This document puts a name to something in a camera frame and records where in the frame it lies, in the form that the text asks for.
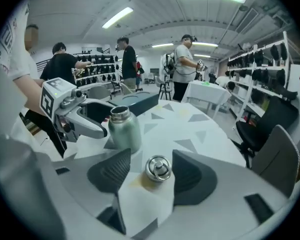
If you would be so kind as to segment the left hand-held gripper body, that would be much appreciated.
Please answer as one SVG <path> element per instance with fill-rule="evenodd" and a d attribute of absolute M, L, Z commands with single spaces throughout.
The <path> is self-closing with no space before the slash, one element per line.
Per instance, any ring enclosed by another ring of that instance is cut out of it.
<path fill-rule="evenodd" d="M 42 84 L 40 109 L 50 119 L 54 130 L 63 133 L 63 141 L 75 143 L 75 123 L 67 116 L 86 99 L 76 85 L 60 78 L 53 78 Z"/>

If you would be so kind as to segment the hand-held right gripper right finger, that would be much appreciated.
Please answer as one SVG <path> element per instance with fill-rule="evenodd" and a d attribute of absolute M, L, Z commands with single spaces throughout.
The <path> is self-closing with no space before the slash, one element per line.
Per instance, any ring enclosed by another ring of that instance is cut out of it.
<path fill-rule="evenodd" d="M 183 150 L 173 150 L 172 214 L 151 222 L 140 240 L 259 240 L 261 224 L 286 196 L 250 169 Z"/>

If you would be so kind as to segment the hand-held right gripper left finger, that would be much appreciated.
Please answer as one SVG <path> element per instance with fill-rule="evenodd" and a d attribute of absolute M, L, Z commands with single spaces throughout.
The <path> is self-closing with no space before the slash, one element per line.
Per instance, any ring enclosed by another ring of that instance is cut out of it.
<path fill-rule="evenodd" d="M 130 171 L 129 149 L 58 162 L 36 157 L 66 240 L 130 240 L 118 198 Z"/>

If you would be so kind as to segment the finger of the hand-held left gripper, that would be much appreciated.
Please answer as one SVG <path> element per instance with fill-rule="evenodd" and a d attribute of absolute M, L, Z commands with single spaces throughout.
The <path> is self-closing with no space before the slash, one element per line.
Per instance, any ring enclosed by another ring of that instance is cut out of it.
<path fill-rule="evenodd" d="M 84 114 L 84 107 L 76 106 L 74 112 L 75 130 L 80 134 L 93 139 L 102 139 L 108 135 L 101 123 Z"/>
<path fill-rule="evenodd" d="M 101 124 L 111 115 L 111 110 L 115 107 L 113 104 L 102 100 L 89 100 L 86 106 L 86 119 L 92 124 Z"/>

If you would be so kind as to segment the green metal bottle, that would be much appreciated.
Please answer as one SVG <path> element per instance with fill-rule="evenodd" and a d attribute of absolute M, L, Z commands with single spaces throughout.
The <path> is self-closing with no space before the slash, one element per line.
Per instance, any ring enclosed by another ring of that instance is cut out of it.
<path fill-rule="evenodd" d="M 113 143 L 119 149 L 136 153 L 142 144 L 140 124 L 127 106 L 116 106 L 110 111 L 108 129 Z"/>

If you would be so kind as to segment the shiny metal round object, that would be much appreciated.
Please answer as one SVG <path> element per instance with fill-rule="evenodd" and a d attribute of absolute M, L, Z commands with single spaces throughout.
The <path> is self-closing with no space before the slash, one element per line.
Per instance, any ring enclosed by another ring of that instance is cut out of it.
<path fill-rule="evenodd" d="M 150 157 L 145 164 L 145 174 L 153 182 L 162 183 L 172 175 L 172 165 L 165 156 Z"/>

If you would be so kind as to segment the person's left forearm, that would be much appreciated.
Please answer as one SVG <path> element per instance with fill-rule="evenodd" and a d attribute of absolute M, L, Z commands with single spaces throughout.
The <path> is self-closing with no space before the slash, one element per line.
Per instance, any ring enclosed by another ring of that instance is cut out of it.
<path fill-rule="evenodd" d="M 33 112 L 45 116 L 40 107 L 42 86 L 45 81 L 43 79 L 33 79 L 29 74 L 26 74 L 14 79 L 13 82 L 27 98 L 25 107 Z"/>

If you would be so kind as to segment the grey-green chair with black legs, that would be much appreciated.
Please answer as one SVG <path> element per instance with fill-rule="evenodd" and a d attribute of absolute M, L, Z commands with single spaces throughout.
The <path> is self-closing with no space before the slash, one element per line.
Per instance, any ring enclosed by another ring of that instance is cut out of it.
<path fill-rule="evenodd" d="M 111 91 L 103 85 L 92 87 L 87 94 L 89 99 L 98 99 L 108 102 L 112 99 Z"/>

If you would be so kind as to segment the teal box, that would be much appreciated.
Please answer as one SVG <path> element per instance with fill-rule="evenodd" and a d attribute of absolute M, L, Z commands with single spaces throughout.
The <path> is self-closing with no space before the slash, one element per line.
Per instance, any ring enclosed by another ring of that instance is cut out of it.
<path fill-rule="evenodd" d="M 126 106 L 138 117 L 158 105 L 159 95 L 157 93 L 139 91 L 120 97 L 114 97 L 108 102 L 114 106 Z"/>

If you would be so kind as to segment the person's white printed shirt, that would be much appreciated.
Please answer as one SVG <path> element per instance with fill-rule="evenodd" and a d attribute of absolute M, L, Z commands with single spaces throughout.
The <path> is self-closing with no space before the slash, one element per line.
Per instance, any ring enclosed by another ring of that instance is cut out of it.
<path fill-rule="evenodd" d="M 0 30 L 0 65 L 12 80 L 30 75 L 25 48 L 29 14 L 30 0 L 23 0 Z"/>

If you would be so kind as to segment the black legged stool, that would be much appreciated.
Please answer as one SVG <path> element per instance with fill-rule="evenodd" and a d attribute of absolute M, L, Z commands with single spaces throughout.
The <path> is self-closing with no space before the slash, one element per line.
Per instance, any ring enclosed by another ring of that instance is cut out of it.
<path fill-rule="evenodd" d="M 160 79 L 158 76 L 155 76 L 154 79 L 155 79 L 156 86 L 159 87 L 159 91 L 158 91 L 159 98 L 162 99 L 163 95 L 165 95 L 165 99 L 171 101 L 172 89 L 169 87 L 169 85 L 165 81 Z"/>

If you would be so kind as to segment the white triangle patterned tablecloth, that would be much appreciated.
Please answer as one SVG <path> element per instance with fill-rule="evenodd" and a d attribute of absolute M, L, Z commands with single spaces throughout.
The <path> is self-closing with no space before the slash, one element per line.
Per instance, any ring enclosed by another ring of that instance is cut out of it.
<path fill-rule="evenodd" d="M 173 212 L 173 150 L 245 166 L 239 150 L 219 125 L 189 103 L 162 100 L 138 121 L 142 144 L 130 156 L 130 170 L 117 193 L 126 235 L 135 239 L 140 239 L 140 232 L 151 222 L 162 224 Z M 153 156 L 164 156 L 171 163 L 168 180 L 154 182 L 146 175 L 146 162 Z"/>

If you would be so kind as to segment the black office chair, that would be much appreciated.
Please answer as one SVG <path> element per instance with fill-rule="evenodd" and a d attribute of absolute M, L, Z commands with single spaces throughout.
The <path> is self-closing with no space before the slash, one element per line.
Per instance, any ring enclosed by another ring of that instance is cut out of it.
<path fill-rule="evenodd" d="M 235 126 L 242 139 L 242 143 L 234 142 L 243 155 L 246 167 L 250 167 L 249 158 L 253 158 L 266 143 L 269 135 L 276 125 L 287 130 L 297 119 L 299 110 L 289 101 L 273 96 L 263 116 L 256 125 L 249 124 L 248 121 L 237 121 Z"/>

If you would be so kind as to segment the white clothed table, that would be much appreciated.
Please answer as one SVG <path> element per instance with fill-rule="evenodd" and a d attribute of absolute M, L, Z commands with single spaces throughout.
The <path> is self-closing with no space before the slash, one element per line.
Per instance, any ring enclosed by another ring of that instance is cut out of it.
<path fill-rule="evenodd" d="M 183 95 L 181 103 L 190 103 L 192 100 L 207 102 L 209 105 L 214 104 L 216 108 L 212 119 L 214 120 L 221 105 L 225 104 L 231 97 L 231 93 L 221 86 L 210 83 L 209 86 L 202 85 L 203 81 L 191 81 Z"/>

